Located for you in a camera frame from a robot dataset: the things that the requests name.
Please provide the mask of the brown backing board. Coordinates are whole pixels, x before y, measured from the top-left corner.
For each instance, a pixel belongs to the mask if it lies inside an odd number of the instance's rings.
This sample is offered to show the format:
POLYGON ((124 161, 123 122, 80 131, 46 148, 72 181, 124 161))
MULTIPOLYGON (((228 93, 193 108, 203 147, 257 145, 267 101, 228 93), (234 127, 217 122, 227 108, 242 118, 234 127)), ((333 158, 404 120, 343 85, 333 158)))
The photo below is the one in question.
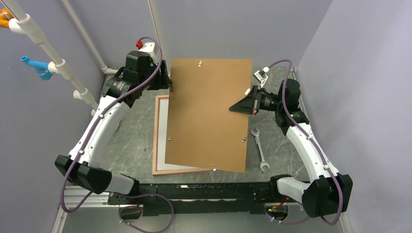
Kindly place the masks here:
POLYGON ((248 115, 229 111, 251 87, 250 59, 174 58, 165 162, 244 172, 248 115))

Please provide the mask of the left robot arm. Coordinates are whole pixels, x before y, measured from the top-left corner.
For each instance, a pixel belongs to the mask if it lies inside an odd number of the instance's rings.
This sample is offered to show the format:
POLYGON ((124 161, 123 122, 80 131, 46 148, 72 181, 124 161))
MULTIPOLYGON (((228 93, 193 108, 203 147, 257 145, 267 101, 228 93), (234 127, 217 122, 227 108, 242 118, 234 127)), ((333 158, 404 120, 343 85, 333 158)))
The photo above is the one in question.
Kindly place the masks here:
POLYGON ((59 155, 55 160, 57 169, 72 184, 95 194, 120 193, 128 204, 139 199, 139 181, 103 169, 103 154, 125 114, 142 92, 168 89, 171 85, 158 44, 138 42, 137 48, 126 55, 125 65, 104 84, 97 111, 79 142, 68 155, 59 155))

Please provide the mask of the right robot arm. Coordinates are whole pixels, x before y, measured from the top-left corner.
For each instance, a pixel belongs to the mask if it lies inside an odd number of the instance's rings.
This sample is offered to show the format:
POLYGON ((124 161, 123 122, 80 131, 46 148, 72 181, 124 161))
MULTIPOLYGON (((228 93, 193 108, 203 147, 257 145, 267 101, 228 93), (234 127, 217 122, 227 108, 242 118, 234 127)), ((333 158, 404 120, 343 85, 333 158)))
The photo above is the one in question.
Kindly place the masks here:
POLYGON ((273 201, 289 197, 302 204, 306 214, 324 218, 340 217, 347 210, 353 181, 331 163, 317 142, 306 114, 299 107, 300 84, 283 80, 277 94, 267 92, 268 67, 254 73, 259 85, 253 85, 245 97, 229 107, 230 112, 256 115, 260 110, 275 114, 277 126, 297 150, 309 175, 309 183, 291 175, 271 177, 268 196, 273 201))

